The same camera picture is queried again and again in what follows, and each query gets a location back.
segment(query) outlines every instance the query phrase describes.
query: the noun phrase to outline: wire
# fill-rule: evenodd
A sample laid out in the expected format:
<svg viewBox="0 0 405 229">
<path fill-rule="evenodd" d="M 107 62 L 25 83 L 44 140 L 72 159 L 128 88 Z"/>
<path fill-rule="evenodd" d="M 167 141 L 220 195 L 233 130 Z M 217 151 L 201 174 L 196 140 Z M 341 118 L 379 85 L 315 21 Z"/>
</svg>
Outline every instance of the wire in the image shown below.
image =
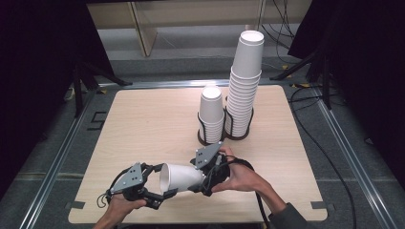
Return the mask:
<svg viewBox="0 0 405 229">
<path fill-rule="evenodd" d="M 106 195 L 105 193 L 103 193 L 103 194 L 101 194 L 100 196 L 98 196 L 98 198 L 97 198 L 97 206 L 98 206 L 98 208 L 103 208 L 103 207 L 107 206 L 107 203 L 104 202 L 104 198 L 105 198 L 106 196 L 107 196 L 107 195 Z"/>
<path fill-rule="evenodd" d="M 253 166 L 249 162 L 247 162 L 246 160 L 237 158 L 235 156 L 225 156 L 225 157 L 232 157 L 233 160 L 230 160 L 230 161 L 227 161 L 227 162 L 222 163 L 220 165 L 212 167 L 209 170 L 209 172 L 207 173 L 207 175 L 206 175 L 206 177 L 208 178 L 208 182 L 207 182 L 207 186 L 203 186 L 204 189 L 208 189 L 211 186 L 211 178 L 214 175 L 213 174 L 214 171 L 215 172 L 219 171 L 224 166 L 229 166 L 230 164 L 238 163 L 238 164 L 242 164 L 242 165 L 246 166 L 247 168 L 251 169 L 252 171 L 254 171 Z M 256 194 L 257 202 L 258 202 L 258 205 L 259 205 L 259 210 L 260 210 L 260 213 L 262 215 L 263 221 L 265 222 L 266 228 L 269 229 L 270 225 L 269 225 L 268 219 L 266 217 L 266 212 L 265 212 L 265 208 L 264 208 L 263 203 L 262 203 L 262 198 L 260 197 L 260 195 L 257 192 L 255 192 L 255 194 Z"/>
<path fill-rule="evenodd" d="M 264 25 L 262 25 L 262 28 L 263 28 L 263 29 L 265 30 L 265 32 L 268 34 L 268 36 L 270 37 L 270 39 L 272 39 L 272 40 L 276 43 L 276 53 L 277 53 L 277 57 L 278 57 L 281 61 L 283 61 L 283 62 L 285 62 L 285 63 L 288 63 L 288 64 L 297 64 L 296 62 L 286 61 L 286 60 L 283 59 L 283 58 L 280 56 L 280 54 L 279 54 L 279 46 L 281 46 L 281 47 L 283 47 L 283 48 L 289 50 L 289 46 L 287 46 L 286 44 L 284 44 L 283 42 L 280 41 L 280 36 L 283 35 L 283 36 L 290 37 L 291 40 L 293 40 L 294 37 L 295 37 L 295 35 L 294 35 L 293 32 L 291 31 L 291 28 L 289 27 L 288 12 L 287 12 L 287 4 L 288 4 L 288 3 L 287 3 L 287 0 L 284 0 L 284 12 L 281 12 L 281 10 L 280 10 L 279 6 L 277 5 L 277 3 L 275 2 L 275 0 L 273 0 L 273 3 L 274 3 L 275 8 L 277 9 L 277 11 L 279 12 L 281 19 L 282 19 L 282 24 L 281 24 L 281 27 L 280 27 L 280 30 L 279 30 L 279 31 L 276 31 L 276 30 L 269 24 L 270 28 L 271 28 L 273 31 L 277 32 L 277 34 L 278 34 L 278 35 L 277 35 L 277 38 L 274 37 L 273 35 L 271 35 L 271 34 L 267 31 L 267 29 L 265 28 Z M 283 29 L 286 29 L 286 31 L 287 31 L 289 34 L 283 33 Z"/>
<path fill-rule="evenodd" d="M 307 88 L 301 88 L 301 89 L 298 89 L 297 91 L 295 91 L 293 94 L 292 94 L 292 96 L 291 96 L 291 98 L 290 98 L 290 101 L 294 101 L 294 96 L 296 95 L 296 94 L 298 94 L 299 92 L 301 92 L 302 90 L 304 90 L 304 89 L 307 89 Z M 328 154 L 326 153 L 326 151 L 322 148 L 322 146 L 318 143 L 318 141 L 316 141 L 316 139 L 308 132 L 308 130 L 304 127 L 304 125 L 303 125 L 303 123 L 301 122 L 301 120 L 298 118 L 298 115 L 297 115 L 297 113 L 295 112 L 295 110 L 294 110 L 294 107 L 293 107 L 293 102 L 291 102 L 290 103 L 291 104 L 291 110 L 292 110 L 292 114 L 294 115 L 294 117 L 295 117 L 295 119 L 297 120 L 297 122 L 299 123 L 299 125 L 302 127 L 302 129 L 304 130 L 304 132 L 309 136 L 309 138 L 313 141 L 313 143 L 315 143 L 315 145 L 321 150 L 321 152 L 323 153 L 323 155 L 325 156 L 325 158 L 328 160 L 328 162 L 330 163 L 330 166 L 332 167 L 332 169 L 333 169 L 333 171 L 337 174 L 337 176 L 339 177 L 339 179 L 340 179 L 340 181 L 342 182 L 342 184 L 343 184 L 343 186 L 344 186 L 344 188 L 345 188 L 345 190 L 346 190 L 346 192 L 347 192 L 347 194 L 348 194 L 348 197 L 349 197 L 349 200 L 350 200 L 350 203 L 351 203 L 351 207 L 352 207 L 352 217 L 353 217 L 353 226 L 352 226 L 352 228 L 356 228 L 357 227 L 357 224 L 356 224 L 356 214 L 355 214 L 355 208 L 354 208 L 354 201 L 353 201 L 353 198 L 352 198 L 352 193 L 351 193 L 351 191 L 349 190 L 349 187 L 348 187 L 348 185 L 347 185 L 347 183 L 345 182 L 345 180 L 342 178 L 342 176 L 340 175 L 340 173 L 339 173 L 339 171 L 337 170 L 337 168 L 335 167 L 335 165 L 334 165 L 334 163 L 331 161 L 331 159 L 330 159 L 330 157 L 328 156 Z"/>
<path fill-rule="evenodd" d="M 318 98 L 318 99 L 316 99 L 316 101 L 314 101 L 313 103 L 311 103 L 311 104 L 309 104 L 309 105 L 307 105 L 307 106 L 304 106 L 304 107 L 301 107 L 301 108 L 295 109 L 295 110 L 294 110 L 294 112 L 297 112 L 297 111 L 300 111 L 300 110 L 306 109 L 306 108 L 308 108 L 308 107 L 311 107 L 311 106 L 313 106 L 314 104 L 316 104 L 318 101 L 319 101 L 319 98 Z"/>
<path fill-rule="evenodd" d="M 322 97 L 323 97 L 322 95 L 302 97 L 302 98 L 298 98 L 294 101 L 289 100 L 288 103 L 301 102 L 301 101 L 305 101 L 305 100 L 309 100 L 309 99 L 313 99 L 313 98 L 317 98 L 319 100 L 319 98 L 322 98 Z"/>
</svg>

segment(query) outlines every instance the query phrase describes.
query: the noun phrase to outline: metal frame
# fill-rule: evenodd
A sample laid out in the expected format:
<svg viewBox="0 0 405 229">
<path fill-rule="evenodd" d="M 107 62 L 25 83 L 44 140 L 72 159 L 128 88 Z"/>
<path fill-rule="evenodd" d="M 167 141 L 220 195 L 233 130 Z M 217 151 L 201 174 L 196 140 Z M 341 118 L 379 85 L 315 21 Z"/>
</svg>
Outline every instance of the metal frame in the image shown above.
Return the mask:
<svg viewBox="0 0 405 229">
<path fill-rule="evenodd" d="M 71 149 L 72 142 L 74 141 L 75 136 L 80 128 L 84 115 L 86 114 L 87 108 L 89 107 L 89 104 L 92 101 L 95 94 L 96 91 L 89 91 L 87 93 L 83 110 L 72 123 L 69 132 L 67 133 L 61 147 L 59 148 L 59 151 L 57 152 L 55 159 L 53 160 L 50 170 L 46 174 L 45 178 L 42 180 L 41 187 L 36 193 L 35 198 L 33 199 L 27 211 L 27 214 L 21 223 L 20 226 L 21 229 L 33 228 L 33 226 L 35 225 L 36 220 L 38 219 L 39 214 L 41 213 L 42 208 L 44 207 L 45 202 L 53 188 L 58 172 L 62 167 L 63 162 L 65 161 L 65 158 L 69 153 L 69 150 Z"/>
<path fill-rule="evenodd" d="M 313 94 L 315 96 L 322 95 L 319 88 L 314 87 Z M 393 229 L 398 228 L 393 217 L 391 216 L 390 211 L 388 210 L 384 199 L 379 194 L 377 188 L 375 187 L 372 179 L 370 178 L 368 172 L 363 167 L 360 159 L 357 157 L 357 154 L 348 139 L 345 136 L 342 128 L 340 127 L 338 121 L 334 117 L 334 114 L 331 110 L 328 109 L 326 104 L 322 101 L 318 102 L 319 108 L 324 115 L 324 118 L 327 120 L 331 131 L 334 134 L 334 137 L 339 144 L 345 159 L 348 161 L 354 176 L 357 179 L 358 184 L 360 185 L 366 199 L 369 201 L 370 206 L 372 207 L 379 223 L 382 228 Z"/>
</svg>

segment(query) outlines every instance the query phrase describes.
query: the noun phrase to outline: human hand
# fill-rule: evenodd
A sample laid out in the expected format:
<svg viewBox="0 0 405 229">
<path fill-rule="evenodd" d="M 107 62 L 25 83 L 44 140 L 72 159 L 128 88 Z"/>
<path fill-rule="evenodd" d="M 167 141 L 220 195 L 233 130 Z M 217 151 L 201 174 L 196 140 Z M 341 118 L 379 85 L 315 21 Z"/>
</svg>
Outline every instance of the human hand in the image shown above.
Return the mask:
<svg viewBox="0 0 405 229">
<path fill-rule="evenodd" d="M 229 147 L 221 147 L 220 152 L 225 153 L 228 161 L 232 161 L 235 157 Z M 229 164 L 229 169 L 229 179 L 212 187 L 211 191 L 213 193 L 218 193 L 225 190 L 236 190 L 243 192 L 259 191 L 263 185 L 269 185 L 267 181 L 243 164 Z"/>
<path fill-rule="evenodd" d="M 134 209 L 139 209 L 146 205 L 144 199 L 129 201 L 125 199 L 123 194 L 113 195 L 107 211 L 95 225 L 95 229 L 113 228 L 115 225 L 121 223 L 125 217 Z"/>
<path fill-rule="evenodd" d="M 235 158 L 232 150 L 229 147 L 221 147 L 220 152 L 227 155 L 227 160 L 231 161 Z M 270 183 L 253 170 L 247 168 L 243 164 L 229 164 L 230 176 L 223 183 L 219 183 L 212 187 L 213 193 L 218 193 L 225 190 L 236 190 L 243 192 L 255 191 L 265 201 L 266 205 L 273 214 L 280 213 L 286 208 L 286 203 L 274 191 Z"/>
</svg>

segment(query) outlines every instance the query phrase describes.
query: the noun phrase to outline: table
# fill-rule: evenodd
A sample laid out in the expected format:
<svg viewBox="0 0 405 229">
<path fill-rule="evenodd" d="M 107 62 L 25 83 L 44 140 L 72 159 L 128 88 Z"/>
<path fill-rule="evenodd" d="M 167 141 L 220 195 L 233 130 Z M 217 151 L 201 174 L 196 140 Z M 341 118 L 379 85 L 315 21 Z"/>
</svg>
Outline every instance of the table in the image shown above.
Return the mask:
<svg viewBox="0 0 405 229">
<path fill-rule="evenodd" d="M 224 98 L 227 87 L 221 87 Z M 98 208 L 97 197 L 116 175 L 135 162 L 157 165 L 190 165 L 197 139 L 202 88 L 120 91 L 112 104 L 75 201 L 83 209 L 72 209 L 71 223 L 95 223 L 106 208 Z M 301 137 L 280 86 L 259 86 L 250 133 L 239 141 L 226 139 L 237 157 L 249 161 L 286 201 L 307 220 L 323 220 L 326 209 L 312 209 L 323 201 Z M 159 173 L 145 185 L 159 193 Z M 221 223 L 263 221 L 254 193 L 226 191 L 210 198 L 201 193 L 178 193 L 158 211 L 142 208 L 124 222 Z"/>
</svg>

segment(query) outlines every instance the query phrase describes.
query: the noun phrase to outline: black cable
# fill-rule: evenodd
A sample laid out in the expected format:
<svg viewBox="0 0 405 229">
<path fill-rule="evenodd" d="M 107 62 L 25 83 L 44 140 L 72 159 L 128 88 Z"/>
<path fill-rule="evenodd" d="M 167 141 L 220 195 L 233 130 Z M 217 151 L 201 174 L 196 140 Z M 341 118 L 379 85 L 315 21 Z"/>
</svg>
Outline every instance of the black cable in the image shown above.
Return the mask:
<svg viewBox="0 0 405 229">
<path fill-rule="evenodd" d="M 110 203 L 111 197 L 114 195 L 114 194 L 111 193 L 111 189 L 112 189 L 112 188 L 114 187 L 114 185 L 117 183 L 117 180 L 118 180 L 122 175 L 126 174 L 126 172 L 128 172 L 128 170 L 130 170 L 130 169 L 131 169 L 131 167 L 122 170 L 121 173 L 119 173 L 119 174 L 116 176 L 116 178 L 113 180 L 113 183 L 111 183 L 110 188 L 109 188 L 105 193 L 103 193 L 103 194 L 101 194 L 100 196 L 98 196 L 96 202 L 97 202 L 97 206 L 98 206 L 99 208 L 103 208 L 103 207 L 105 207 L 105 206 L 107 205 L 107 204 L 104 202 L 104 198 L 106 198 L 106 199 L 107 199 L 107 202 Z"/>
<path fill-rule="evenodd" d="M 322 95 L 302 97 L 302 98 L 295 99 L 294 101 L 289 100 L 288 103 L 302 102 L 302 101 L 305 101 L 305 100 L 309 100 L 309 99 L 313 99 L 313 98 L 318 98 L 319 99 L 319 98 L 322 98 L 322 97 L 323 97 Z"/>
<path fill-rule="evenodd" d="M 254 171 L 253 166 L 249 162 L 247 162 L 246 160 L 239 159 L 239 158 L 237 158 L 235 156 L 233 156 L 233 158 L 234 158 L 233 160 L 228 161 L 224 165 L 229 165 L 229 164 L 232 164 L 232 163 L 238 163 L 238 164 L 242 164 L 242 165 L 246 166 L 247 168 L 249 168 L 250 170 Z M 256 198 L 257 198 L 257 203 L 259 204 L 260 214 L 262 215 L 262 218 L 263 218 L 263 221 L 265 222 L 266 228 L 269 229 L 270 228 L 270 223 L 269 223 L 269 221 L 267 219 L 267 216 L 266 216 L 266 212 L 265 212 L 265 208 L 263 206 L 262 198 L 260 197 L 260 195 L 257 192 L 255 192 L 255 194 L 256 194 Z"/>
<path fill-rule="evenodd" d="M 294 101 L 294 100 L 293 100 L 293 97 L 294 97 L 298 92 L 301 92 L 301 91 L 304 90 L 304 89 L 306 89 L 306 88 L 301 88 L 301 89 L 298 89 L 297 91 L 295 91 L 295 92 L 291 95 L 290 101 Z M 322 148 L 322 146 L 316 141 L 316 139 L 315 139 L 315 138 L 308 132 L 308 130 L 304 127 L 304 125 L 302 124 L 301 120 L 298 118 L 297 113 L 295 113 L 295 111 L 294 111 L 293 102 L 291 102 L 291 110 L 292 110 L 292 114 L 295 116 L 295 119 L 296 119 L 297 122 L 300 124 L 300 126 L 302 127 L 302 129 L 304 130 L 304 132 L 309 136 L 309 138 L 313 141 L 313 143 L 315 143 L 315 145 L 321 150 L 321 152 L 323 153 L 323 155 L 325 156 L 325 158 L 326 158 L 326 159 L 328 160 L 328 162 L 330 163 L 330 166 L 332 167 L 333 171 L 337 174 L 337 176 L 339 177 L 340 181 L 342 182 L 342 184 L 343 184 L 343 186 L 344 186 L 344 188 L 345 188 L 345 190 L 346 190 L 346 192 L 347 192 L 347 194 L 348 194 L 348 197 L 349 197 L 351 206 L 352 206 L 353 228 L 355 229 L 355 228 L 357 227 L 357 224 L 356 224 L 356 214 L 355 214 L 355 208 L 354 208 L 354 201 L 353 201 L 353 198 L 352 198 L 352 193 L 351 193 L 351 191 L 349 190 L 349 187 L 348 187 L 347 183 L 346 183 L 345 180 L 342 178 L 342 176 L 340 175 L 340 173 L 339 173 L 339 171 L 337 170 L 337 168 L 334 166 L 333 162 L 331 161 L 330 157 L 327 155 L 326 151 Z"/>
<path fill-rule="evenodd" d="M 279 33 L 278 31 L 276 31 L 276 30 L 271 26 L 271 24 L 268 24 L 268 26 L 271 28 L 272 31 Z M 291 34 L 280 33 L 280 35 L 286 36 L 286 37 L 289 37 L 289 38 L 294 38 L 294 34 L 292 34 L 292 33 L 291 33 Z"/>
<path fill-rule="evenodd" d="M 309 105 L 307 105 L 307 106 L 304 106 L 304 107 L 301 107 L 301 108 L 295 109 L 295 110 L 294 110 L 294 112 L 297 112 L 297 111 L 300 111 L 300 110 L 306 109 L 306 108 L 308 108 L 308 107 L 311 107 L 311 106 L 315 105 L 315 104 L 316 104 L 318 101 L 319 101 L 319 98 L 318 98 L 318 99 L 316 99 L 316 101 L 312 102 L 311 104 L 309 104 Z"/>
<path fill-rule="evenodd" d="M 287 1 L 284 1 L 284 13 L 281 13 L 280 8 L 277 6 L 277 3 L 275 2 L 275 0 L 273 0 L 274 6 L 276 7 L 277 11 L 280 14 L 280 17 L 282 19 L 282 26 L 281 29 L 284 27 L 286 28 L 286 30 L 293 35 L 290 27 L 289 27 L 289 22 L 288 22 L 288 13 L 287 13 Z"/>
<path fill-rule="evenodd" d="M 275 38 L 273 35 L 271 35 L 265 28 L 264 25 L 262 25 L 263 30 L 267 33 L 267 35 L 271 38 L 271 40 L 273 40 L 276 45 L 280 45 L 284 48 L 286 48 L 287 50 L 289 50 L 289 46 L 287 46 L 286 44 L 284 44 L 283 42 L 281 42 L 280 40 L 278 40 L 277 38 Z"/>
</svg>

